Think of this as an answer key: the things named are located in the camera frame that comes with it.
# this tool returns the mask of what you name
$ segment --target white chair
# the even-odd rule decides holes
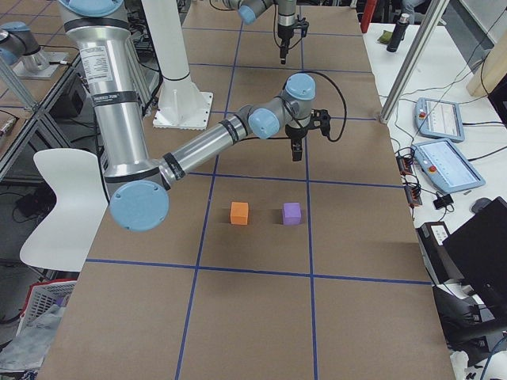
[[[97,156],[50,149],[35,153],[33,161],[56,205],[23,244],[20,258],[32,267],[80,272],[108,206]]]

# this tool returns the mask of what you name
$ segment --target purple cube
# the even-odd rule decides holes
[[[301,206],[299,203],[284,203],[282,215],[285,226],[301,224]]]

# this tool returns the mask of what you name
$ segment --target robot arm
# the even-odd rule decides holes
[[[238,10],[240,18],[247,25],[254,23],[273,3],[278,5],[277,35],[281,39],[278,48],[280,62],[284,65],[294,31],[300,29],[301,38],[304,38],[307,36],[309,26],[305,18],[299,19],[299,15],[296,15],[296,0],[223,0],[228,9]]]
[[[21,58],[26,70],[33,73],[49,67],[49,61],[30,28],[19,21],[0,25],[0,56],[9,65]]]
[[[163,186],[169,190],[186,173],[251,133],[260,139],[268,139],[286,126],[305,136],[313,121],[314,95],[315,83],[309,75],[292,75],[285,89],[268,103],[241,108],[233,116],[157,160]],[[162,186],[153,181],[134,180],[114,192],[109,209],[123,228],[149,230],[166,217],[169,197]]]
[[[301,139],[314,128],[314,80],[294,74],[271,101],[246,106],[161,159],[148,155],[143,121],[126,57],[130,38],[122,2],[59,0],[67,35],[81,52],[109,166],[110,212],[129,230],[156,227],[169,211],[169,190],[197,166],[254,133],[268,139],[283,126],[301,159]]]

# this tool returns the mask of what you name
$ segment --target blue tape line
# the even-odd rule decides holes
[[[355,277],[348,275],[314,275],[316,279],[343,279],[346,281],[361,281],[365,283],[404,283],[408,285],[432,285],[429,281],[415,279],[376,279],[372,277]]]
[[[19,6],[19,3],[21,2],[21,0],[18,0],[16,4],[14,4],[13,6],[11,6],[9,8],[9,10],[7,10],[2,16],[5,16],[6,14],[10,14],[10,11],[13,10],[14,8],[16,8],[17,6]]]
[[[233,66],[232,74],[231,74],[231,82],[229,83],[229,93],[227,94],[226,111],[225,111],[224,115],[227,114],[227,110],[229,107],[229,100],[231,98],[231,88],[232,88],[232,82],[234,80],[234,67],[235,67],[237,59],[238,59],[239,43],[241,41],[241,29],[242,28],[243,28],[243,23],[241,24],[241,28],[240,28],[239,34],[238,34],[238,43],[236,44],[236,52],[234,55],[234,66]],[[212,174],[212,183],[210,184],[209,194],[208,194],[208,205],[206,206],[206,214],[204,215],[203,231],[202,231],[202,234],[200,235],[199,253],[197,255],[196,269],[195,269],[194,276],[193,276],[192,289],[190,291],[190,297],[189,297],[189,305],[187,307],[187,314],[185,317],[185,327],[183,328],[183,337],[181,338],[180,354],[179,354],[178,360],[177,360],[176,374],[174,375],[175,380],[179,380],[179,378],[180,378],[181,364],[183,362],[183,355],[185,353],[185,343],[186,343],[186,339],[187,339],[187,333],[189,330],[190,314],[192,313],[193,298],[194,298],[196,284],[197,284],[197,275],[199,274],[200,258],[202,257],[202,252],[203,252],[203,247],[204,247],[204,237],[206,235],[206,229],[208,226],[208,217],[209,217],[209,211],[210,211],[211,205],[212,205],[213,190],[215,188],[215,179],[216,179],[215,175],[216,175],[216,170],[218,168],[218,164],[219,164],[219,156],[216,156],[215,167],[213,168],[213,174]]]
[[[240,29],[224,29],[224,28],[199,28],[196,26],[183,26],[182,29],[188,30],[213,30],[216,32],[239,32]]]
[[[216,171],[218,161],[219,161],[219,158],[217,156],[215,158],[215,167],[213,168],[213,172]],[[192,288],[190,290],[189,304],[187,306],[187,313],[185,316],[185,326],[183,328],[183,337],[181,338],[180,354],[177,359],[176,374],[174,375],[175,380],[178,380],[180,378],[181,364],[183,362],[183,355],[185,352],[185,343],[187,340],[187,333],[189,330],[190,314],[192,313],[193,298],[194,298],[194,294],[196,292],[197,275],[199,274],[200,258],[202,256],[203,247],[204,247],[204,237],[206,236],[206,227],[208,226],[208,217],[209,217],[209,211],[210,211],[211,205],[212,205],[214,187],[215,187],[215,178],[212,177],[212,182],[210,184],[209,193],[208,193],[208,205],[206,206],[206,213],[204,214],[203,230],[200,235],[199,253],[197,254],[196,266],[195,266],[195,271],[193,273],[193,279],[192,279]]]
[[[343,184],[347,186],[365,186],[369,188],[403,188],[400,184],[362,184],[358,182],[341,182],[337,180],[310,180],[312,184]]]
[[[338,70],[338,69],[308,69],[307,70],[314,70],[314,71],[327,71],[328,73],[347,73],[347,74],[373,74],[372,71],[367,70]]]
[[[331,116],[331,119],[343,120],[343,116]],[[350,117],[350,116],[347,116],[347,120],[378,121],[375,117]]]
[[[303,59],[303,42],[304,39],[301,40],[299,43],[301,45],[301,58]],[[210,66],[210,67],[238,67],[242,69],[264,69],[264,70],[289,70],[289,71],[297,71],[297,68],[294,67],[275,67],[275,66],[249,66],[249,65],[224,65],[221,63],[189,63],[190,66]],[[372,74],[371,71],[361,71],[361,70],[334,70],[334,69],[308,69],[308,70],[315,70],[315,71],[323,71],[328,73],[349,73],[349,74]]]
[[[306,180],[297,178],[276,178],[276,177],[255,177],[255,176],[242,176],[238,174],[221,174],[217,173],[217,177],[223,178],[239,178],[246,180],[264,180],[264,181],[285,181],[285,182],[305,182]]]
[[[278,178],[278,177],[255,177],[255,176],[242,176],[239,174],[209,174],[209,173],[199,173],[199,172],[191,172],[189,174],[197,175],[197,176],[215,176],[215,177],[223,177],[223,178],[238,178],[245,180],[264,180],[264,181],[286,181],[286,182],[307,182],[307,180],[298,179],[298,178]],[[358,182],[344,182],[337,180],[308,180],[311,184],[340,184],[344,186],[363,186],[369,188],[403,188],[400,184],[363,184]]]
[[[150,261],[130,261],[130,260],[112,260],[112,259],[86,259],[87,263],[98,263],[98,264],[117,264],[117,265],[134,265],[134,266],[145,266],[145,267],[163,267],[163,268],[176,268],[176,269],[199,269],[210,272],[234,272],[234,273],[253,273],[259,275],[271,275],[271,276],[289,276],[289,277],[314,277],[316,279],[338,279],[344,281],[359,281],[367,283],[405,283],[413,285],[431,285],[429,281],[419,281],[412,279],[378,279],[374,277],[357,277],[350,275],[322,275],[310,273],[299,273],[299,272],[278,272],[278,271],[264,271],[254,269],[241,269],[241,268],[222,268],[212,266],[199,266],[190,264],[173,264],[173,263],[155,263]]]
[[[195,26],[185,26],[182,29],[188,29],[188,30],[209,30],[209,31],[216,31],[216,32],[239,32],[238,29],[199,28],[199,27],[195,27]],[[247,29],[243,29],[242,32],[245,32],[245,33],[264,33],[264,34],[271,34],[271,33],[273,33],[273,31],[270,31],[270,30],[247,30]],[[362,37],[361,34],[347,34],[347,33],[308,32],[308,35],[312,35],[312,36],[338,36],[338,37]]]
[[[304,140],[304,157],[307,174],[307,218],[308,218],[308,256],[310,259],[310,296],[311,296],[311,335],[314,354],[314,380],[318,380],[318,353],[317,353],[317,321],[315,315],[315,284],[314,284],[314,250],[313,234],[311,229],[311,193],[310,193],[310,165],[308,156],[308,143]]]
[[[361,34],[308,32],[308,36],[362,37]]]
[[[298,272],[261,271],[255,269],[203,267],[203,266],[200,266],[199,269],[201,271],[251,273],[254,275],[289,276],[289,277],[306,277],[306,278],[311,277],[311,275],[308,273],[298,273]]]
[[[155,263],[150,261],[129,261],[129,260],[110,260],[110,259],[86,259],[87,263],[101,263],[101,264],[123,264],[123,265],[139,265],[144,267],[165,267],[165,268],[180,268],[180,269],[195,269],[195,265],[187,264],[171,264],[171,263]]]

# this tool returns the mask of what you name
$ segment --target white desk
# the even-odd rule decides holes
[[[386,50],[386,45],[378,43],[377,39],[383,33],[383,30],[392,30],[393,28],[394,25],[371,24],[368,33],[364,35],[364,42],[366,43],[372,71],[375,75],[375,83],[381,96],[389,94],[399,68],[419,27],[415,25],[409,26],[405,39],[400,44],[398,51],[390,53]],[[453,82],[456,75],[465,66],[465,59],[463,59],[458,48],[454,45],[447,30],[444,26],[439,26],[433,33],[404,92],[409,93],[416,89],[446,86]],[[459,78],[463,78],[464,75],[469,73],[470,70],[466,67]],[[453,85],[443,100],[456,102],[473,100],[474,98],[466,90],[466,85],[471,78],[472,74],[469,74],[463,81]],[[445,91],[446,89],[419,91],[413,95],[403,96],[403,98],[415,101],[419,97],[440,99]],[[460,111],[463,122],[466,123],[500,120],[487,98],[479,99],[470,104],[462,104],[460,105]],[[402,147],[409,146],[411,138],[395,127],[395,118],[396,112],[394,112],[388,124],[391,137],[397,139],[402,144]],[[409,101],[399,102],[398,125],[411,135],[414,135],[416,132],[416,127],[414,126],[414,103]],[[425,140],[428,139],[417,136],[415,142],[418,143]],[[481,126],[465,127],[465,141],[458,144],[458,147],[465,157],[474,158],[505,145],[507,145],[507,129],[498,126]],[[393,142],[393,147],[397,150],[398,144]],[[507,150],[473,162],[472,165],[486,180],[486,185],[473,189],[466,195],[463,194],[464,192],[452,194],[456,210],[451,214],[447,213],[443,219],[451,233],[471,218],[473,214],[470,211],[470,207],[478,198],[487,197],[493,199],[497,196],[502,196],[504,199],[507,199],[506,163]],[[422,174],[421,170],[419,168],[416,170],[421,186],[435,191],[435,188],[425,175]],[[443,210],[437,211],[434,209],[433,201],[435,196],[432,194],[422,192],[421,198],[423,206],[416,207],[414,211],[414,225],[416,227],[419,227],[424,222],[439,220],[444,213]]]

